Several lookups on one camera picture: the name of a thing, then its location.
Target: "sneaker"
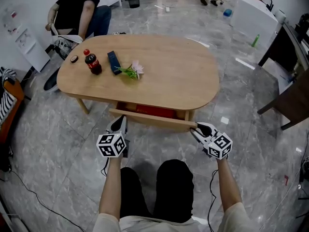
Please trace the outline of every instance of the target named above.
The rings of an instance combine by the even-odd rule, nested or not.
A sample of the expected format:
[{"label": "sneaker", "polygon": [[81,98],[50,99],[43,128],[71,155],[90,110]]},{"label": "sneaker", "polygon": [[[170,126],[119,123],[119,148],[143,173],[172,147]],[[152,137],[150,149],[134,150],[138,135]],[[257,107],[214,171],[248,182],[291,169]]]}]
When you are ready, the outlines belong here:
[{"label": "sneaker", "polygon": [[207,1],[206,0],[200,0],[202,4],[204,4],[205,6],[207,5]]},{"label": "sneaker", "polygon": [[211,0],[211,3],[214,5],[214,6],[218,6],[217,5],[217,2],[215,0]]}]

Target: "orange chair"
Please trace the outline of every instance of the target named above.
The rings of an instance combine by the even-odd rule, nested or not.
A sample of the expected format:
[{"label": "orange chair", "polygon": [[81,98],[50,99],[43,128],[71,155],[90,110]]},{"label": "orange chair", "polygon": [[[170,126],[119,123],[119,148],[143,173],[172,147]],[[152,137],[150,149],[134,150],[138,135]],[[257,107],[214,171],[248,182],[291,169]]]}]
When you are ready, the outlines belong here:
[{"label": "orange chair", "polygon": [[15,96],[16,99],[17,99],[17,102],[16,102],[15,106],[12,108],[12,110],[10,111],[10,114],[8,114],[4,123],[1,125],[0,144],[5,143],[7,136],[9,134],[11,124],[12,124],[13,119],[15,117],[15,114],[16,114],[21,102],[25,98],[24,92],[23,92],[18,80],[15,81],[14,85],[12,85],[9,81],[5,81],[4,82],[4,89],[7,90],[13,96]]}]

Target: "person's arm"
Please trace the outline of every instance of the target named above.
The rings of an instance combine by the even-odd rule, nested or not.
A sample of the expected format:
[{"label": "person's arm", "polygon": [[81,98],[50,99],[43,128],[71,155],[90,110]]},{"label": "person's arm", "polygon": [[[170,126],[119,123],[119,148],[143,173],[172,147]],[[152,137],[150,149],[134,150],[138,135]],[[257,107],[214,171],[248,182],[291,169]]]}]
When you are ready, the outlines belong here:
[{"label": "person's arm", "polygon": [[101,195],[99,213],[105,213],[120,219],[121,206],[121,158],[110,158],[107,177]]},{"label": "person's arm", "polygon": [[242,202],[238,185],[232,175],[226,158],[218,160],[220,197],[224,212],[236,203]]},{"label": "person's arm", "polygon": [[81,36],[83,40],[86,38],[87,29],[91,21],[93,12],[95,10],[95,3],[91,0],[84,2],[83,12],[79,22],[78,35]]},{"label": "person's arm", "polygon": [[48,17],[47,17],[47,25],[45,26],[47,31],[51,30],[51,24],[54,22],[58,9],[59,9],[59,5],[56,3],[50,8],[48,12]]}]

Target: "green bottle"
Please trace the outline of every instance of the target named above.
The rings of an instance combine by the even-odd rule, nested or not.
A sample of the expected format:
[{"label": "green bottle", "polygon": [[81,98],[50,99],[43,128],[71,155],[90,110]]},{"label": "green bottle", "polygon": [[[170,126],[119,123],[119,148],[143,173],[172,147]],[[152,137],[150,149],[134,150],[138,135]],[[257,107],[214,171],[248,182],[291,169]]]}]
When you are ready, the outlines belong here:
[{"label": "green bottle", "polygon": [[251,45],[252,47],[255,47],[257,41],[259,40],[259,38],[260,38],[260,35],[258,34],[258,35],[256,36],[255,40],[253,41],[252,45]]}]

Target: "black cable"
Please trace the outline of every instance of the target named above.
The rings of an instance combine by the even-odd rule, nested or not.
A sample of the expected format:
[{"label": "black cable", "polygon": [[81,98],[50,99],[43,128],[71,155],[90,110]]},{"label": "black cable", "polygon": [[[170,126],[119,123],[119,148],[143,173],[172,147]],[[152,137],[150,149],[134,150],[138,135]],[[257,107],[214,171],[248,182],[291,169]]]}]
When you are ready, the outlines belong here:
[{"label": "black cable", "polygon": [[308,215],[308,214],[309,214],[309,211],[306,212],[305,214],[302,214],[302,215],[300,215],[300,216],[295,217],[295,219],[300,218],[300,217],[303,217],[303,216],[306,216],[306,215]]},{"label": "black cable", "polygon": [[24,182],[22,181],[22,179],[19,177],[19,175],[18,175],[16,172],[14,172],[14,171],[11,171],[11,172],[14,173],[14,174],[20,179],[21,183],[24,185],[24,187],[25,187],[29,192],[32,192],[32,193],[35,194],[35,196],[37,197],[37,200],[39,201],[40,205],[44,206],[47,210],[49,210],[49,211],[51,211],[51,212],[53,212],[53,213],[55,213],[55,214],[57,214],[57,215],[63,217],[65,220],[69,221],[71,224],[73,224],[73,225],[75,225],[76,227],[78,227],[81,231],[85,232],[85,230],[83,230],[83,229],[82,229],[80,226],[78,226],[77,224],[73,223],[71,220],[67,219],[67,218],[64,217],[63,215],[61,215],[61,214],[59,214],[59,213],[57,213],[57,212],[55,212],[55,211],[49,209],[49,208],[46,207],[44,204],[42,204],[41,201],[39,200],[38,194],[37,194],[36,192],[32,191],[32,190],[29,190],[29,189],[26,187],[26,185],[24,184]]},{"label": "black cable", "polygon": [[106,167],[107,167],[107,165],[108,165],[108,161],[109,161],[109,158],[107,158],[106,163],[105,163],[105,166],[104,166],[104,168],[101,170],[101,174],[103,174],[105,177],[107,177]]},{"label": "black cable", "polygon": [[209,226],[211,232],[214,232],[214,231],[213,231],[213,229],[212,229],[212,227],[211,227],[211,224],[210,224],[210,222],[209,222],[209,214],[210,214],[210,212],[211,212],[211,208],[212,208],[212,206],[213,206],[213,203],[215,202],[215,200],[216,200],[216,198],[217,198],[217,197],[213,194],[213,192],[212,192],[212,190],[211,190],[211,184],[212,184],[213,178],[214,178],[214,176],[216,175],[217,172],[218,172],[218,169],[212,172],[212,174],[211,174],[211,182],[210,182],[210,184],[209,184],[209,189],[210,189],[210,191],[211,191],[211,206],[210,206],[209,211],[208,211],[207,222],[208,222],[208,226]]},{"label": "black cable", "polygon": [[307,143],[306,143],[306,147],[305,147],[305,152],[304,152],[303,158],[301,159],[300,167],[302,167],[302,165],[303,165],[303,160],[304,160],[304,157],[305,157],[305,155],[306,155],[306,151],[307,151],[307,147],[308,147],[308,136],[309,136],[309,130],[308,130],[308,133],[307,133]]},{"label": "black cable", "polygon": [[300,184],[300,188],[303,190],[303,192],[305,193],[305,195],[308,197],[308,194],[305,192],[305,190],[303,189],[303,187]]},{"label": "black cable", "polygon": [[[303,166],[305,165],[305,162],[303,162],[303,161],[304,161],[304,157],[306,155],[306,151],[307,151],[307,147],[308,147],[308,141],[309,141],[308,136],[309,136],[309,130],[308,130],[308,133],[307,133],[307,142],[306,142],[305,152],[304,152],[304,155],[303,155],[301,162],[300,162],[300,171],[301,171],[300,176],[303,174]],[[301,186],[300,181],[298,182],[298,184],[299,184],[300,188],[303,190],[303,192],[305,193],[305,195],[308,197],[308,194],[305,192],[305,190]]]}]

